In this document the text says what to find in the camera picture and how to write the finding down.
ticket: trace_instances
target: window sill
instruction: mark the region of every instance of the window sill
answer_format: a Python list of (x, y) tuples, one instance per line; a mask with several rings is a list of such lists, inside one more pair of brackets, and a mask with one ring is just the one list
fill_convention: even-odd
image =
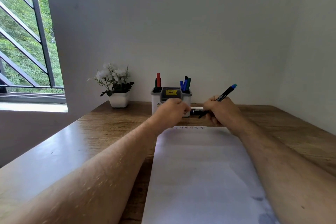
[(25, 112), (68, 112), (66, 104), (0, 102), (0, 110)]

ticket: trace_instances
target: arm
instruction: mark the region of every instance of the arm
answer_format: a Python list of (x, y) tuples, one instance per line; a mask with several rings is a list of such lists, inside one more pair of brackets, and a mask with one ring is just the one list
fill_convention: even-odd
[(336, 223), (336, 178), (245, 118), (229, 99), (204, 104), (215, 124), (238, 136), (282, 224)]
[(139, 127), (12, 213), (3, 224), (118, 223), (157, 136), (190, 107), (171, 99)]

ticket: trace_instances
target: white flower pot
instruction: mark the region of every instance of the white flower pot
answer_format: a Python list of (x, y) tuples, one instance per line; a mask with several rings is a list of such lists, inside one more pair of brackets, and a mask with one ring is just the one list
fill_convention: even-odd
[(124, 108), (127, 107), (129, 102), (129, 92), (113, 93), (108, 99), (113, 108)]

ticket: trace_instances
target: window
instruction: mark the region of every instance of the window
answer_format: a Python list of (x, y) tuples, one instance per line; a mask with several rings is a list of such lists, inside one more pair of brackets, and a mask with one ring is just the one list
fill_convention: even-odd
[(0, 101), (65, 103), (48, 0), (0, 8)]

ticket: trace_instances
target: forearm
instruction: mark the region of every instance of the forearm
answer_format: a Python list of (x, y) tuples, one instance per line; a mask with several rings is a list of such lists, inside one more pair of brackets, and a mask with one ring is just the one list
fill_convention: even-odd
[(118, 223), (160, 129), (146, 121), (44, 190), (4, 223)]
[(251, 121), (237, 133), (281, 224), (336, 223), (336, 178)]

